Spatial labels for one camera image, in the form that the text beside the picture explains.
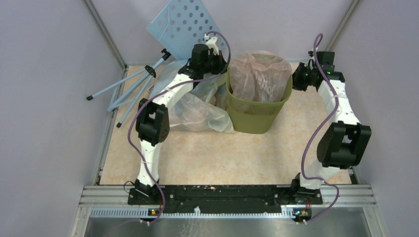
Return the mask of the olive green mesh trash bin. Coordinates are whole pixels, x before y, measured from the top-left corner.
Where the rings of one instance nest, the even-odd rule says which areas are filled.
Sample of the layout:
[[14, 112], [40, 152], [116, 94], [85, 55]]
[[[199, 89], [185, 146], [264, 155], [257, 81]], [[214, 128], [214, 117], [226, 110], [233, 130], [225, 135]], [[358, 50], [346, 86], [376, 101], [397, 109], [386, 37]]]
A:
[[226, 89], [226, 110], [234, 130], [248, 134], [263, 134], [271, 128], [277, 115], [290, 98], [293, 89], [293, 78], [289, 77], [284, 95], [281, 101], [276, 103], [246, 101], [235, 97], [230, 84], [230, 73], [227, 73]]

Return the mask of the pink plastic trash bag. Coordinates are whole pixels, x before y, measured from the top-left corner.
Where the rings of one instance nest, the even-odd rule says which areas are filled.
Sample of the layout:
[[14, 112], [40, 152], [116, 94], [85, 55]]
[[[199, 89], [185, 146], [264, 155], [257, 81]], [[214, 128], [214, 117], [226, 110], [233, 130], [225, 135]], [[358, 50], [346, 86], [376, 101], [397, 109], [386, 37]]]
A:
[[245, 101], [277, 103], [285, 93], [292, 67], [274, 53], [247, 51], [231, 59], [229, 73], [233, 96]]

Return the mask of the large clear yellow-rimmed plastic bag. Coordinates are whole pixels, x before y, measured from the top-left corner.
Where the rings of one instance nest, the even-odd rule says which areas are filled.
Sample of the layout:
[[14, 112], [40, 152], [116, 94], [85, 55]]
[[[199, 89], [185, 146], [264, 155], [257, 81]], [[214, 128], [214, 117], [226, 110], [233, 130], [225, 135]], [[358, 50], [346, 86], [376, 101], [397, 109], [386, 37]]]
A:
[[[151, 91], [150, 98], [159, 94], [172, 82], [187, 60], [174, 61], [164, 67]], [[232, 133], [233, 123], [226, 111], [227, 73], [200, 82], [184, 94], [173, 106], [168, 108], [170, 129], [176, 131], [217, 131]]]

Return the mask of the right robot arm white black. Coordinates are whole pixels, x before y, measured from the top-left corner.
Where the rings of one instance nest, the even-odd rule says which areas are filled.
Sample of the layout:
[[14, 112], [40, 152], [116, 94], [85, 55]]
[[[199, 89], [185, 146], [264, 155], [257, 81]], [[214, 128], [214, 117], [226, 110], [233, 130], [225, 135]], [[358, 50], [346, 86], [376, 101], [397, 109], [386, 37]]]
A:
[[317, 160], [308, 168], [302, 160], [301, 173], [292, 181], [290, 198], [295, 203], [318, 198], [324, 181], [341, 170], [357, 166], [372, 134], [355, 116], [346, 95], [343, 73], [335, 71], [334, 52], [308, 52], [310, 59], [300, 62], [293, 73], [293, 88], [316, 88], [328, 113], [328, 129], [320, 139]]

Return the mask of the light blue perforated board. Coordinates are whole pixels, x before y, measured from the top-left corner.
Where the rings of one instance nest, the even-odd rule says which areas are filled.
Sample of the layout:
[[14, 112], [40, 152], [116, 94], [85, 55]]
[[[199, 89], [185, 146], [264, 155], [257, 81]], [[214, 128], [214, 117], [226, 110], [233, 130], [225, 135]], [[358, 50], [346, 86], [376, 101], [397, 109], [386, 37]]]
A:
[[205, 33], [220, 32], [200, 0], [170, 0], [146, 30], [178, 61], [191, 57]]

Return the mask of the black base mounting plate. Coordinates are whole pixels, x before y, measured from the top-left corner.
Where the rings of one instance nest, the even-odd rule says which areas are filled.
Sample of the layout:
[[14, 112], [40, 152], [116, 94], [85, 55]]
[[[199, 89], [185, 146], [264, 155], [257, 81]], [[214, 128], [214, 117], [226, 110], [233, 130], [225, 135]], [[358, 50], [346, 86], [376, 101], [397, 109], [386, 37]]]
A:
[[131, 188], [129, 205], [155, 205], [164, 214], [192, 213], [199, 208], [203, 214], [280, 213], [283, 205], [322, 204], [319, 190], [309, 191], [282, 185], [166, 185]]

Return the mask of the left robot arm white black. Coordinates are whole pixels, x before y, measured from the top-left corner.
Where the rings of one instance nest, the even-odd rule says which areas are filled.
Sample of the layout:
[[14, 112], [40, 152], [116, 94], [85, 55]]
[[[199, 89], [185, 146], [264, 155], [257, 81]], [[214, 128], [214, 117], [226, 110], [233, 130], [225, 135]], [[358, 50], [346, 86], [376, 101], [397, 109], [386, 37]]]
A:
[[153, 204], [158, 197], [164, 196], [158, 182], [158, 163], [161, 146], [170, 131], [168, 111], [199, 83], [212, 80], [227, 71], [230, 58], [225, 59], [218, 47], [220, 37], [222, 34], [217, 31], [205, 33], [203, 43], [194, 45], [191, 57], [168, 86], [155, 96], [140, 101], [129, 127], [129, 132], [133, 129], [137, 131], [140, 147], [128, 139], [141, 159], [139, 174], [129, 191], [133, 198]]

